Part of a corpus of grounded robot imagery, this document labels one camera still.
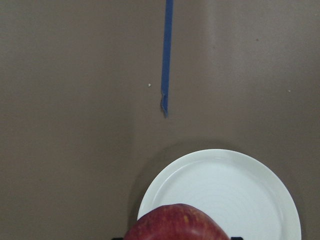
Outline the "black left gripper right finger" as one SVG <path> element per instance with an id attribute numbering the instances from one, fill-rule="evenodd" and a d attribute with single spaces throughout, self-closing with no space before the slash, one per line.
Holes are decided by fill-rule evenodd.
<path id="1" fill-rule="evenodd" d="M 240 236 L 232 236 L 230 240 L 244 240 L 244 239 Z"/>

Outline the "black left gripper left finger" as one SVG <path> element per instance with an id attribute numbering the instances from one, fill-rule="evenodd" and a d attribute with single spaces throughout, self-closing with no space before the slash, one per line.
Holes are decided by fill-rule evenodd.
<path id="1" fill-rule="evenodd" d="M 124 240 L 124 238 L 123 237 L 114 237 L 111 240 Z"/>

